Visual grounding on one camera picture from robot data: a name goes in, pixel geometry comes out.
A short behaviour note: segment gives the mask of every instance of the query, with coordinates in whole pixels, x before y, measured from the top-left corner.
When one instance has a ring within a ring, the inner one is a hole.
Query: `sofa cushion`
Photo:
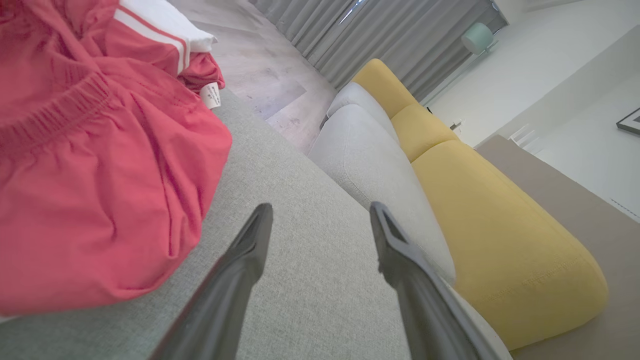
[[[456,262],[456,290],[508,349],[602,311],[607,283],[593,256],[475,150],[448,141],[412,165]]]
[[[417,104],[409,90],[379,59],[371,59],[353,77],[382,106],[388,117],[394,117],[405,107]]]
[[[411,164],[370,117],[357,105],[341,107],[308,156],[366,209],[372,201],[386,204],[438,273],[453,284],[456,272],[449,248]]]
[[[458,139],[451,129],[420,104],[405,107],[391,119],[391,123],[396,129],[400,147],[411,162],[439,143]]]
[[[509,350],[504,345],[500,336],[496,334],[495,330],[489,325],[488,322],[480,315],[474,308],[471,306],[465,299],[456,290],[454,290],[451,286],[449,286],[446,282],[445,285],[449,288],[451,293],[456,297],[456,300],[460,303],[462,309],[467,313],[471,321],[478,328],[480,333],[487,339],[489,346],[493,348],[495,353],[498,355],[498,359],[500,360],[510,360],[512,359]]]
[[[215,112],[233,146],[187,260],[138,299],[0,324],[1,359],[148,359],[261,202],[273,205],[273,227],[237,358],[410,358],[396,293],[378,272],[369,212],[231,92],[220,96]]]
[[[329,110],[326,111],[326,116],[331,117],[339,108],[348,104],[360,105],[364,110],[367,110],[371,117],[382,126],[396,143],[399,143],[396,130],[394,130],[394,126],[391,124],[391,120],[389,120],[385,110],[373,96],[357,83],[348,83],[338,92],[338,95],[335,96],[329,106]]]

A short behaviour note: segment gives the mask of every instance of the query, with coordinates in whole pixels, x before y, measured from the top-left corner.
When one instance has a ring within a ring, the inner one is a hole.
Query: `gray curtain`
[[[252,0],[303,56],[329,32],[353,0]]]
[[[256,0],[255,5],[336,88],[379,58],[418,100],[471,55],[460,40],[469,26],[482,22],[495,33],[506,25],[490,0]]]

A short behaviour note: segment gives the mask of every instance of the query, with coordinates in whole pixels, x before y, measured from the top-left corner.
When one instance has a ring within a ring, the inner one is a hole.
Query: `red shorts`
[[[220,69],[117,10],[3,2],[0,315],[148,293],[200,238],[231,135],[192,90]]]

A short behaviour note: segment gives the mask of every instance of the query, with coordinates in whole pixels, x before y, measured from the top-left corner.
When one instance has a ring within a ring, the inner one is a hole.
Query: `yellow cushion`
[[[400,110],[391,118],[391,123],[409,161],[416,160],[441,142],[458,139],[451,129],[420,104]]]
[[[364,65],[352,81],[367,90],[390,119],[408,105],[418,103],[394,73],[378,59],[372,59]]]
[[[508,349],[602,311],[607,284],[591,254],[475,150],[448,141],[412,165],[449,245],[456,290]]]

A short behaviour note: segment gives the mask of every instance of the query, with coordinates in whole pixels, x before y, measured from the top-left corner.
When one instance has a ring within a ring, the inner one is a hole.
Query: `white cushion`
[[[329,106],[329,110],[326,111],[326,116],[333,116],[339,108],[349,104],[360,105],[364,110],[367,110],[371,117],[382,126],[396,143],[400,143],[396,130],[387,116],[387,112],[385,112],[373,96],[358,83],[348,83],[338,92],[331,106]]]
[[[400,146],[371,120],[358,105],[341,107],[308,156],[367,210],[372,201],[387,205],[440,276],[453,284],[449,247],[413,168]]]

